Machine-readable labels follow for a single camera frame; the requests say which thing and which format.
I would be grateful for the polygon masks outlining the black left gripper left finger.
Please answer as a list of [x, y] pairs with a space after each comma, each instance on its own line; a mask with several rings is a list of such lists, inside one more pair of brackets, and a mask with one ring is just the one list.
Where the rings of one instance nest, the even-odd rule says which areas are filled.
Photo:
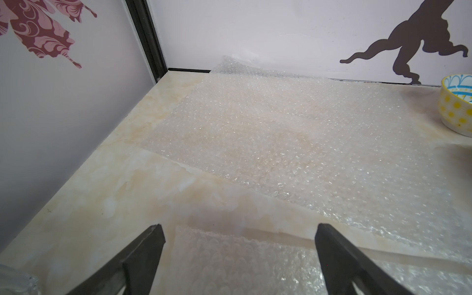
[[71, 295], [148, 295], [166, 243], [162, 226], [148, 227]]

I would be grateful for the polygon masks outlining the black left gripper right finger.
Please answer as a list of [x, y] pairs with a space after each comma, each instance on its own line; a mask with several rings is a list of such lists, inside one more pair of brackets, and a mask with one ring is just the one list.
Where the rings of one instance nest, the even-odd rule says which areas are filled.
[[332, 225], [318, 225], [315, 246], [329, 295], [411, 294]]

